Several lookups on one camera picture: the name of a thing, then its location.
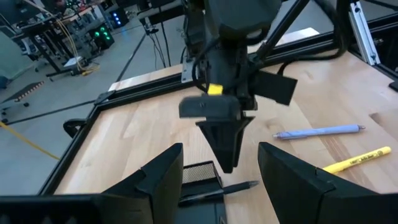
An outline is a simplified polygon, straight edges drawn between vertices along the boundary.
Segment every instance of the yellow highlighter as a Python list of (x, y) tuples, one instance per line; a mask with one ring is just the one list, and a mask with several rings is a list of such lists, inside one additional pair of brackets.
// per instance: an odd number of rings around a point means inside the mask
[(385, 154), (388, 154), (391, 152), (391, 148), (386, 146), (382, 147), (380, 149), (376, 149), (375, 151), (371, 151), (368, 153), (365, 153), (360, 156), (353, 157), (351, 159), (347, 159), (342, 162), (338, 162), (335, 164), (332, 164), (330, 166), (324, 167), (323, 170), (331, 173), (331, 174), (337, 174), (340, 171), (343, 171), (351, 166), (355, 166), (358, 164), (361, 164), (363, 162), (369, 161), (371, 159), (375, 159), (377, 157), (383, 156)]

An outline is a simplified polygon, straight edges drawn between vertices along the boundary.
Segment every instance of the black aluminum frame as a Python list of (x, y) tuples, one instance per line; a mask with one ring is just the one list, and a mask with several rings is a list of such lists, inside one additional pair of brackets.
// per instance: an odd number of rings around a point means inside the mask
[[(375, 37), (391, 32), (392, 30), (398, 29), (398, 13), (369, 21), (368, 25), (372, 35)], [(267, 57), (265, 67), (280, 64), (298, 55), (318, 54), (335, 49), (336, 44), (334, 39), (335, 34), (332, 31), (275, 47)], [(374, 67), (389, 77), (398, 80), (398, 75), (396, 73), (390, 70), (386, 72), (386, 69), (382, 65), (376, 65)], [(101, 94), (86, 119), (74, 119), (64, 124), (64, 129), (73, 138), (72, 142), (40, 189), (39, 195), (54, 194), (90, 132), (90, 129), (102, 111), (190, 88), (192, 86), (194, 86), (192, 82), (181, 83), (181, 73), (178, 73), (122, 90), (109, 91)]]

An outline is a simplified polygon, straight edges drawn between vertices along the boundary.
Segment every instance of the black cord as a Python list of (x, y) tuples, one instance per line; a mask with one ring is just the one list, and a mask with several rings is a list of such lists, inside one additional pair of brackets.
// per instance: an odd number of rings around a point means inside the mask
[(156, 54), (155, 45), (154, 45), (154, 54), (155, 54), (155, 70), (157, 70), (157, 54)]
[(348, 33), (347, 28), (345, 27), (343, 21), (340, 19), (333, 5), (326, 0), (314, 0), (321, 10), (328, 16), (329, 20), (332, 21), (333, 25), (335, 25), (335, 31), (337, 33), (338, 39), (338, 50), (333, 55), (327, 56), (313, 56), (313, 55), (303, 55), (298, 56), (292, 60), (289, 60), (280, 66), (277, 74), (283, 75), (285, 68), (293, 62), (297, 61), (315, 61), (315, 60), (332, 60), (342, 56), (348, 49), (348, 37), (346, 34)]
[(185, 53), (186, 49), (187, 49), (187, 46), (185, 46), (184, 49), (182, 49), (181, 57), (180, 57), (180, 63), (182, 63), (184, 61), (184, 53)]
[(160, 22), (160, 25), (162, 26), (162, 32), (163, 32), (163, 36), (164, 36), (164, 41), (166, 43), (166, 52), (167, 52), (167, 59), (169, 60), (169, 66), (172, 66), (172, 63), (170, 61), (170, 52), (169, 52), (169, 43), (167, 42), (167, 37), (166, 37), (166, 33), (164, 31), (164, 25), (163, 25), (163, 21)]
[(208, 80), (208, 78), (206, 79), (206, 88), (203, 87), (200, 82), (198, 82), (198, 79), (197, 79), (197, 66), (199, 64), (199, 61), (205, 56), (205, 54), (210, 49), (215, 47), (218, 44), (219, 41), (220, 41), (219, 38), (211, 40), (206, 45), (206, 47), (198, 54), (198, 56), (196, 57), (195, 61), (193, 62), (193, 66), (192, 66), (192, 80), (193, 80), (193, 83), (196, 85), (196, 87), (198, 87), (199, 90), (201, 90), (201, 91), (203, 91), (205, 93), (207, 93), (207, 89), (209, 88), (209, 84), (208, 84), (209, 80)]
[(164, 54), (163, 54), (163, 50), (162, 50), (162, 47), (161, 47), (160, 42), (159, 42), (159, 38), (157, 38), (157, 34), (156, 33), (154, 35), (155, 35), (155, 38), (156, 38), (156, 41), (157, 41), (157, 45), (159, 46), (159, 50), (160, 50), (160, 53), (162, 54), (162, 58), (163, 58), (163, 61), (164, 61)]
[(154, 43), (154, 47), (156, 48), (156, 50), (158, 51), (158, 53), (159, 53), (159, 55), (160, 55), (160, 59), (161, 59), (161, 61), (162, 61), (162, 63), (163, 63), (163, 67), (166, 68), (166, 63), (165, 63), (165, 61), (164, 61), (164, 58), (163, 58), (162, 54), (160, 53), (159, 48), (156, 46), (156, 43), (155, 43), (154, 38), (152, 37), (151, 34), (149, 34), (148, 36), (149, 36), (149, 38), (152, 40), (152, 42)]

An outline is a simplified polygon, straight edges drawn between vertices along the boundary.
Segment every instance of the gray floor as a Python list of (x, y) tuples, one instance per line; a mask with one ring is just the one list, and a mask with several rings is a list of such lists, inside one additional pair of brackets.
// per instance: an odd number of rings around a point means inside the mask
[[(292, 3), (292, 1), (284, 3), (275, 20), (275, 24), (282, 19)], [(393, 13), (390, 9), (366, 2), (363, 3), (363, 7), (368, 20)], [(178, 17), (165, 23), (172, 65), (179, 63), (180, 54), (184, 46), (180, 32), (178, 31), (182, 27), (182, 22), (183, 18)], [(100, 70), (86, 77), (64, 75), (55, 77), (55, 81), (50, 82), (44, 75), (52, 71), (50, 67), (41, 69), (39, 73), (28, 71), (23, 74), (12, 82), (7, 90), (0, 91), (0, 100), (6, 99), (32, 82), (44, 80), (45, 84), (27, 97), (30, 107), (13, 108), (8, 111), (9, 115), (7, 118), (10, 121), (16, 121), (95, 100), (100, 93), (107, 91), (109, 86), (116, 80), (132, 51), (138, 44), (144, 33), (141, 27), (136, 27), (138, 25), (137, 21), (132, 20), (125, 27), (116, 30), (115, 32), (121, 32), (114, 35), (116, 43), (110, 49), (106, 50), (103, 56), (95, 60), (95, 62), (101, 65)], [(331, 23), (312, 1), (288, 32), (308, 27), (312, 27), (321, 33), (332, 30)], [(158, 33), (158, 37), (165, 53), (164, 38), (161, 32)], [(153, 44), (150, 38), (146, 37), (137, 51), (134, 60), (126, 70), (123, 79), (135, 77), (160, 68), (162, 68), (160, 58), (159, 56), (157, 57), (155, 65)], [(13, 124), (11, 127), (44, 149), (61, 156), (71, 141), (62, 129), (63, 122), (72, 118), (85, 118), (91, 108), (92, 105), (85, 105)], [(31, 148), (3, 129), (0, 129), (0, 142), (2, 145), (0, 147), (0, 178), (2, 180), (0, 195), (37, 193), (56, 164), (56, 160)]]

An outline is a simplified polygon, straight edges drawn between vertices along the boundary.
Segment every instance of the wooden tabletop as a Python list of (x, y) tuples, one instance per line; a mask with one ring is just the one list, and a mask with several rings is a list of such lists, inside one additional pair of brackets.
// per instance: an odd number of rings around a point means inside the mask
[[(298, 39), (303, 33), (294, 35)], [(276, 72), (278, 67), (265, 70)], [(166, 68), (115, 83), (111, 89), (180, 71), (181, 66)], [(239, 165), (232, 174), (222, 173), (195, 126), (198, 120), (178, 117), (182, 98), (200, 94), (189, 88), (102, 112), (56, 193), (102, 192), (175, 142), (183, 143), (185, 165), (213, 160), (224, 185), (261, 180), (257, 147), (264, 141), (318, 167), (390, 146), (390, 154), (338, 175), (376, 192), (398, 192), (398, 94), (387, 87), (391, 79), (350, 53), (326, 62), (293, 63), (285, 75), (298, 79), (290, 106), (257, 97), (259, 109), (248, 113), (256, 118), (246, 128)], [(291, 141), (272, 138), (279, 131), (343, 124), (361, 124), (366, 129)], [(228, 223), (278, 223), (262, 181), (253, 189), (226, 196), (225, 202)]]

